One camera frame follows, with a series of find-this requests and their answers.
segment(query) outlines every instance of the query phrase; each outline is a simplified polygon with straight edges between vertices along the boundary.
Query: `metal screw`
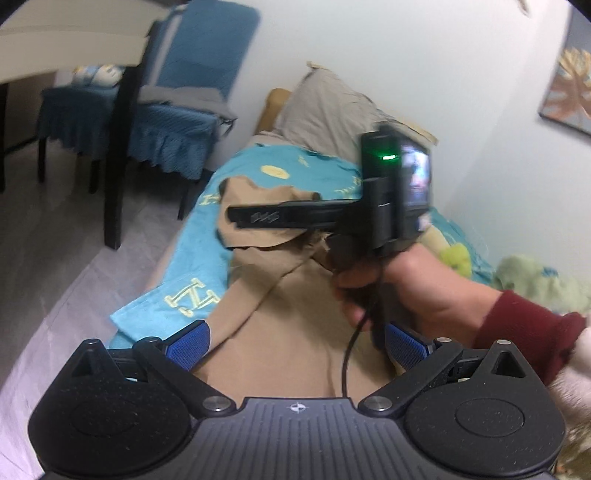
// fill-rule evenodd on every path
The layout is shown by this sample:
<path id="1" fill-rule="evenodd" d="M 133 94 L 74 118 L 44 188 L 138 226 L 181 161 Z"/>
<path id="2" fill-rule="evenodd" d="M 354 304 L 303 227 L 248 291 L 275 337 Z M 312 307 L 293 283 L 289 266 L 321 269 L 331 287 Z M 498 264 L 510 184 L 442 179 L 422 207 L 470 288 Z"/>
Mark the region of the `metal screw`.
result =
<path id="1" fill-rule="evenodd" d="M 203 407 L 209 411 L 223 411 L 231 406 L 232 402 L 229 398 L 220 397 L 219 395 L 203 400 Z"/>
<path id="2" fill-rule="evenodd" d="M 386 397 L 373 395 L 365 400 L 365 406 L 373 411 L 384 411 L 392 407 L 392 401 Z"/>

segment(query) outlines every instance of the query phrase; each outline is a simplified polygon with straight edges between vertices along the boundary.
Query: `yellow pattern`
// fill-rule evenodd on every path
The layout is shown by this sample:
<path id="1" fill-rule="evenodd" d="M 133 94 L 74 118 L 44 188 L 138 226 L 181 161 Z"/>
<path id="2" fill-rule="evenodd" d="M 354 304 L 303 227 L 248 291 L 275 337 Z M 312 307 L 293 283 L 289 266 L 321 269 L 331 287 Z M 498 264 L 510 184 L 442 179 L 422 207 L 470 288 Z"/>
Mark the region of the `yellow pattern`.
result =
<path id="1" fill-rule="evenodd" d="M 206 290 L 207 295 L 204 299 L 199 297 L 199 288 L 205 288 L 205 283 L 200 281 L 198 278 L 192 278 L 191 283 L 179 291 L 176 295 L 166 295 L 164 301 L 167 305 L 173 309 L 178 309 L 180 313 L 185 317 L 192 318 L 195 313 L 194 310 L 199 310 L 212 303 L 219 303 L 220 298 L 216 295 L 213 290 Z M 189 297 L 191 300 L 191 308 L 179 307 L 178 303 L 185 297 Z"/>
<path id="2" fill-rule="evenodd" d="M 357 193 L 358 190 L 357 187 L 346 187 L 344 189 L 337 189 L 335 192 L 340 193 L 345 200 L 354 200 L 355 193 Z"/>
<path id="3" fill-rule="evenodd" d="M 278 179 L 288 179 L 290 175 L 283 170 L 283 168 L 275 167 L 274 165 L 263 165 L 261 167 L 261 172 L 270 175 L 271 177 L 276 177 Z"/>
<path id="4" fill-rule="evenodd" d="M 203 195 L 203 198 L 199 202 L 199 205 L 210 205 L 212 203 L 220 203 L 219 193 L 210 193 L 208 195 Z"/>

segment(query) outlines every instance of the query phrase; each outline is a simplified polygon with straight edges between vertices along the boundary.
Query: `wooden headboard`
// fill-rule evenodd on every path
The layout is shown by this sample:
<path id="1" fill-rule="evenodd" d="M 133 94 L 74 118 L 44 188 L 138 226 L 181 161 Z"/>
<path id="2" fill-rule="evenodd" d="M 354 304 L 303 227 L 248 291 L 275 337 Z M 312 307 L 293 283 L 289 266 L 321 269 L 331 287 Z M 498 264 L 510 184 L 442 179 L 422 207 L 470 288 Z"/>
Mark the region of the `wooden headboard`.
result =
<path id="1" fill-rule="evenodd" d="M 265 109 L 262 111 L 258 124 L 256 125 L 255 135 L 261 132 L 270 132 L 273 130 L 275 118 L 281 112 L 291 92 L 283 88 L 275 88 L 267 95 L 267 103 Z"/>

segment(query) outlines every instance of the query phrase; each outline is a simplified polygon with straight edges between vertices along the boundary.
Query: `blue bedsheet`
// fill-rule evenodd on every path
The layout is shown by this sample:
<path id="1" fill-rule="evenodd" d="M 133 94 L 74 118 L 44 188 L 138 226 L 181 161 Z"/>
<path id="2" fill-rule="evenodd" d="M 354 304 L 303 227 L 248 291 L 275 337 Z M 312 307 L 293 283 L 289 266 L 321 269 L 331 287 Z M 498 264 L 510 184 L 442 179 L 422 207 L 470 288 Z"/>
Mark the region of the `blue bedsheet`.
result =
<path id="1" fill-rule="evenodd" d="M 197 200 L 178 239 L 162 283 L 115 312 L 119 332 L 111 348 L 128 348 L 146 336 L 167 338 L 197 319 L 206 319 L 228 288 L 232 252 L 217 237 L 220 182 L 244 175 L 257 185 L 291 185 L 323 199 L 358 198 L 355 165 L 293 146 L 247 148 L 220 167 Z"/>

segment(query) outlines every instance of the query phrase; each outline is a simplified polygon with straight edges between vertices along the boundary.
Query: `camera screen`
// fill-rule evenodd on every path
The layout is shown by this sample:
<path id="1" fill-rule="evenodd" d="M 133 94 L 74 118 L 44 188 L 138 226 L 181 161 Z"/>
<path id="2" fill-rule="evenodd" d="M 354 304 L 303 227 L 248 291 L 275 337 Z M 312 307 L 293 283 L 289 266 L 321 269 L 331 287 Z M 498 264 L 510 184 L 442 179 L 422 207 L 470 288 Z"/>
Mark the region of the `camera screen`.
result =
<path id="1" fill-rule="evenodd" d="M 402 166 L 411 169 L 406 205 L 420 206 L 429 202 L 429 185 L 431 181 L 431 165 L 429 156 L 414 145 L 402 146 Z"/>

